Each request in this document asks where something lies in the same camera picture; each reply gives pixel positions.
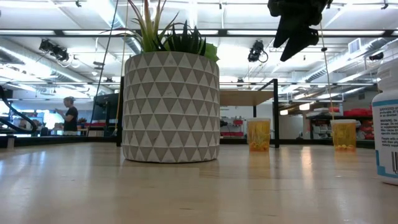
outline white ceiling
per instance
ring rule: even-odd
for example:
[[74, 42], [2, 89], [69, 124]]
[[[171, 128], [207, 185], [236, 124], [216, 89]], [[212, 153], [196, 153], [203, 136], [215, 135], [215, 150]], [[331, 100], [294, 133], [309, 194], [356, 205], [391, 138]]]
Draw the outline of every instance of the white ceiling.
[[[103, 19], [103, 12], [93, 7], [90, 1], [92, 0], [80, 1], [83, 7], [76, 7], [74, 1], [70, 0], [1, 0], [0, 29], [109, 29], [109, 25]], [[112, 0], [96, 0], [97, 4], [106, 1]], [[141, 5], [142, 1], [135, 0], [134, 2]], [[265, 0], [222, 0], [223, 9], [220, 9], [220, 0], [196, 0], [197, 4], [193, 7], [190, 7], [189, 2], [190, 0], [169, 0], [162, 15], [161, 26], [164, 27], [178, 12], [176, 22], [190, 21], [192, 12], [197, 12], [199, 29], [276, 29], [278, 27], [279, 18], [269, 14], [267, 5], [264, 4], [267, 2]], [[398, 27], [398, 0], [388, 0], [388, 3], [390, 6], [382, 10], [384, 1], [334, 0], [331, 9], [325, 9], [323, 12], [324, 29], [396, 29]], [[127, 2], [122, 0], [119, 1], [118, 14], [123, 21], [126, 20], [126, 16], [128, 19], [135, 17], [133, 10], [127, 8]], [[137, 28], [132, 22], [127, 24], [128, 28]], [[8, 37], [8, 39], [41, 54], [38, 50], [41, 38]], [[292, 79], [292, 72], [307, 72], [324, 64], [323, 53], [320, 51], [321, 40], [317, 46], [310, 46], [283, 63], [279, 61], [283, 48], [272, 47], [267, 49], [269, 60], [266, 64], [249, 63], [247, 60], [249, 49], [258, 39], [256, 37], [208, 38], [208, 42], [218, 47], [221, 82], [235, 82], [238, 77], [252, 82], [261, 82], [271, 78], [280, 78], [281, 82], [288, 82]], [[56, 37], [50, 40], [66, 47], [71, 55], [78, 58], [78, 61], [74, 61], [73, 64], [80, 66], [78, 68], [69, 66], [68, 69], [92, 80], [98, 79], [98, 75], [94, 77], [91, 74], [93, 62], [95, 60], [102, 62], [107, 38], [99, 38], [97, 54], [95, 54], [95, 39], [93, 38]], [[261, 38], [261, 40], [267, 46], [273, 38]], [[326, 38], [328, 59], [346, 50], [348, 43], [352, 40], [351, 38]], [[119, 80], [123, 64], [123, 48], [122, 39], [111, 39], [104, 77], [114, 77], [114, 80]], [[128, 46], [125, 51], [124, 59], [126, 60], [127, 55], [132, 55], [132, 51]], [[56, 63], [51, 56], [45, 57]]]

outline white bottle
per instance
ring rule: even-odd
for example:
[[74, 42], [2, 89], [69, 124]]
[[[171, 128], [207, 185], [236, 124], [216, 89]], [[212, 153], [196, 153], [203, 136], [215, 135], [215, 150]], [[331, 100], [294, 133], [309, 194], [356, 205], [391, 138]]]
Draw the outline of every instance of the white bottle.
[[377, 75], [383, 91], [372, 102], [377, 174], [398, 185], [398, 60], [383, 64]]

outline bottle label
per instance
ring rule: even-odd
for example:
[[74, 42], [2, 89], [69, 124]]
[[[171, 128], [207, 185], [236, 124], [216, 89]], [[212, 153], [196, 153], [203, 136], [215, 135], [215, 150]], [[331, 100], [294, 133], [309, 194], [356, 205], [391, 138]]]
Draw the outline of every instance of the bottle label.
[[372, 106], [377, 174], [398, 179], [398, 100]]

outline geometric triangle pattern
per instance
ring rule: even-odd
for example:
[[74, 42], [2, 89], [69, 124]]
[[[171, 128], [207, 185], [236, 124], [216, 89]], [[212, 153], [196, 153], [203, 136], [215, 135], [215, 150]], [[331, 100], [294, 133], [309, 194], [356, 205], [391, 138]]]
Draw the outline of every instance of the geometric triangle pattern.
[[123, 154], [141, 162], [210, 161], [220, 151], [220, 72], [182, 52], [136, 55], [125, 64]]

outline ceiling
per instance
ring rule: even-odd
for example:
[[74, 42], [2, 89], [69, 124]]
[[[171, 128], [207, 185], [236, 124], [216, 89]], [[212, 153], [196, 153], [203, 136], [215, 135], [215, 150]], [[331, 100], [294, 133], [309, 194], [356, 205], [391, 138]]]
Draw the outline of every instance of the ceiling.
[[[133, 1], [139, 7], [142, 1]], [[206, 29], [277, 29], [279, 24], [278, 17], [272, 17], [267, 8], [265, 0], [169, 0], [162, 14], [161, 27], [164, 27], [172, 18], [179, 13], [176, 22], [185, 22], [196, 24], [201, 30]], [[346, 30], [381, 30], [397, 29], [398, 27], [398, 0], [388, 0], [389, 7], [381, 9], [384, 1], [376, 0], [334, 0], [330, 9], [323, 11], [324, 29], [346, 29]], [[87, 0], [80, 1], [82, 7], [77, 7], [75, 1], [71, 0], [36, 0], [36, 1], [0, 1], [1, 10], [1, 29], [109, 29], [109, 21], [106, 16], [113, 15], [116, 0]], [[133, 10], [127, 6], [126, 1], [120, 0], [118, 3], [118, 16], [120, 20], [127, 21], [134, 18]], [[127, 23], [130, 29], [137, 29], [137, 25], [132, 22]], [[98, 47], [96, 48], [96, 39], [90, 37], [50, 37], [53, 43], [68, 49], [71, 58], [75, 57], [72, 63], [63, 63], [61, 70], [58, 70], [55, 77], [51, 77], [56, 82], [82, 82], [98, 81], [99, 75], [93, 75], [94, 61], [102, 62], [108, 38], [98, 38]], [[320, 40], [318, 45], [309, 46], [286, 62], [280, 62], [280, 56], [283, 46], [279, 49], [266, 47], [269, 55], [267, 63], [249, 63], [248, 53], [256, 40], [262, 40], [265, 46], [271, 46], [272, 37], [258, 38], [252, 37], [208, 37], [207, 42], [215, 44], [218, 47], [218, 57], [220, 61], [220, 82], [236, 82], [238, 78], [244, 78], [245, 82], [268, 82], [273, 78], [278, 78], [279, 82], [304, 82], [305, 77], [309, 77], [312, 72], [323, 69], [325, 66], [325, 56], [321, 51], [324, 41], [326, 60], [334, 61], [348, 51], [348, 44], [354, 41], [354, 38], [325, 38]], [[366, 47], [368, 43], [376, 38], [362, 39], [362, 44]], [[53, 57], [44, 55], [39, 50], [42, 38], [40, 37], [3, 37], [3, 43], [7, 41], [7, 49], [31, 58], [31, 54], [36, 55], [35, 63], [45, 65], [47, 68], [55, 69], [59, 65]], [[383, 45], [382, 51], [388, 52], [390, 58], [395, 57], [395, 45]], [[122, 73], [124, 61], [134, 52], [127, 46], [121, 38], [112, 38], [109, 43], [109, 50], [106, 57], [102, 82], [106, 78], [112, 78], [119, 82]], [[341, 79], [350, 75], [357, 74], [369, 67], [375, 67], [378, 62], [366, 61], [363, 55], [352, 58], [348, 63], [341, 62], [337, 67], [331, 69], [331, 80], [339, 82]], [[26, 78], [3, 76], [0, 72], [0, 82], [27, 81]], [[28, 81], [36, 82], [43, 80], [42, 72], [34, 71], [28, 77]], [[369, 76], [369, 73], [350, 80], [351, 82], [372, 82], [376, 77]], [[325, 83], [323, 77], [313, 80], [313, 82]], [[51, 91], [54, 88], [69, 88], [65, 86], [49, 85], [29, 85], [32, 88], [48, 88]], [[82, 96], [93, 96], [96, 88], [85, 85], [79, 88], [71, 89], [73, 91], [83, 91]], [[19, 89], [14, 86], [8, 86], [10, 89]], [[103, 86], [103, 93], [109, 93], [117, 90], [119, 85]], [[301, 93], [311, 93], [319, 91], [321, 94], [325, 91], [323, 88], [314, 86], [287, 86], [280, 87], [280, 93], [295, 95]]]

